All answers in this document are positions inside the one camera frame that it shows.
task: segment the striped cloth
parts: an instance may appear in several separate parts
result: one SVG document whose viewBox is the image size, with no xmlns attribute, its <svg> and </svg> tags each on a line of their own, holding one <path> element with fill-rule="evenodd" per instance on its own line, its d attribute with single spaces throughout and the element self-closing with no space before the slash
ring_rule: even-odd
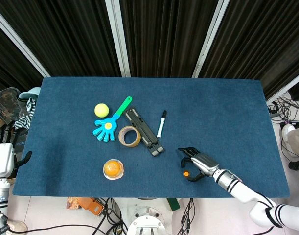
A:
<svg viewBox="0 0 299 235">
<path fill-rule="evenodd" d="M 19 128 L 25 128 L 27 130 L 30 129 L 31 121 L 34 116 L 35 106 L 36 106 L 36 101 L 33 98 L 28 99 L 28 102 L 26 103 L 26 109 L 28 115 L 23 114 L 22 118 L 20 118 L 14 123 L 14 129 L 16 130 Z"/>
</svg>

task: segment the whiteboard marker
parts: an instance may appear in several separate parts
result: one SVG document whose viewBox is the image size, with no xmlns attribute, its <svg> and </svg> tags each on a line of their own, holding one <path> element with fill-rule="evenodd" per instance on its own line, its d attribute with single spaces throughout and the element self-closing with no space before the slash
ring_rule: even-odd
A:
<svg viewBox="0 0 299 235">
<path fill-rule="evenodd" d="M 157 133 L 157 138 L 161 137 L 161 133 L 162 133 L 162 129 L 163 129 L 163 125 L 164 125 L 164 120 L 165 120 L 165 116 L 167 115 L 167 111 L 164 110 L 162 117 L 161 117 L 161 121 L 160 121 L 160 125 L 159 125 L 159 129 L 158 129 L 158 133 Z"/>
</svg>

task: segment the robot hand on left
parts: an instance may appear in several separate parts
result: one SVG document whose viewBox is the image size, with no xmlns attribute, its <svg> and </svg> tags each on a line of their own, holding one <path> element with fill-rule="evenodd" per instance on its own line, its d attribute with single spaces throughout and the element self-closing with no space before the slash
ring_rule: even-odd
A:
<svg viewBox="0 0 299 235">
<path fill-rule="evenodd" d="M 7 178 L 14 178 L 18 168 L 31 158 L 32 152 L 28 152 L 24 159 L 17 161 L 14 147 L 18 133 L 24 128 L 12 131 L 13 123 L 4 125 L 0 129 L 0 235 L 9 229 L 7 225 L 7 207 L 10 184 Z"/>
</svg>

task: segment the green handle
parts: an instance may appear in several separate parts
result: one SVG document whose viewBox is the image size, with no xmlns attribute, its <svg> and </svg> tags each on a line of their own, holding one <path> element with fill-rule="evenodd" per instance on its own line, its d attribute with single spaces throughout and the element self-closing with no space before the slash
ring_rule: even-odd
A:
<svg viewBox="0 0 299 235">
<path fill-rule="evenodd" d="M 123 111 L 129 106 L 129 104 L 131 102 L 132 102 L 132 97 L 130 97 L 130 96 L 126 97 L 125 100 L 123 101 L 123 103 L 121 104 L 121 106 L 116 111 L 116 114 L 118 114 L 120 116 L 123 113 Z"/>
</svg>

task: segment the orange ball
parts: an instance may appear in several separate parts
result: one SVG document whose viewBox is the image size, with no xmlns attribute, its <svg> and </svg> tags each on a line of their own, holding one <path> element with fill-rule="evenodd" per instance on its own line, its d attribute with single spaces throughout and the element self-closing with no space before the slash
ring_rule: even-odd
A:
<svg viewBox="0 0 299 235">
<path fill-rule="evenodd" d="M 189 177 L 189 176 L 190 176 L 189 171 L 184 171 L 184 172 L 183 172 L 183 176 L 184 176 L 185 178 Z"/>
<path fill-rule="evenodd" d="M 107 161 L 104 165 L 104 175 L 108 179 L 119 179 L 123 175 L 123 164 L 116 159 Z"/>
</svg>

